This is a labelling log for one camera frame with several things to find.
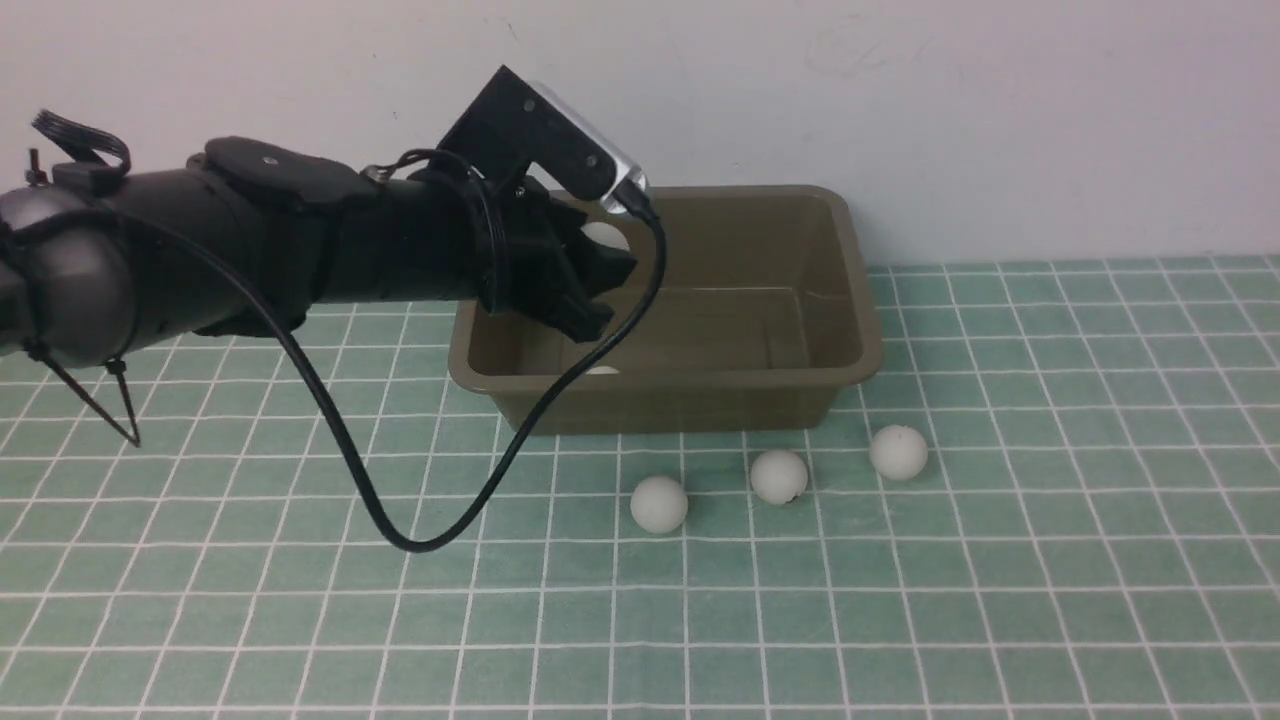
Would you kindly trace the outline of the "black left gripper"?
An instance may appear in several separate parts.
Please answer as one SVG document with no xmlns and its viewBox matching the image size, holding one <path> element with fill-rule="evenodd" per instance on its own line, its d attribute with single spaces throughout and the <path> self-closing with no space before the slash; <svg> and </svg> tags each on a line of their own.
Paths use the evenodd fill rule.
<svg viewBox="0 0 1280 720">
<path fill-rule="evenodd" d="M 637 258 L 590 241 L 582 234 L 588 214 L 536 182 L 497 188 L 481 179 L 477 191 L 483 307 L 530 315 L 575 343 L 599 341 L 614 310 L 586 296 L 623 286 Z"/>
</svg>

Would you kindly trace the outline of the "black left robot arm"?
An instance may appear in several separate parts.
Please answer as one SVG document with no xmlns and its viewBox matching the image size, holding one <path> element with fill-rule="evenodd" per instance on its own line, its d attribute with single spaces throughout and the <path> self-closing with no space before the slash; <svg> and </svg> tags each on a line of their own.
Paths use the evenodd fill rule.
<svg viewBox="0 0 1280 720">
<path fill-rule="evenodd" d="M 239 136 L 136 173 L 115 135 L 40 111 L 65 155 L 3 195 L 3 354 L 81 369 L 184 333 L 269 338 L 230 269 L 287 331 L 316 305 L 475 301 L 575 342 L 637 266 L 584 211 L 462 145 L 356 170 Z"/>
</svg>

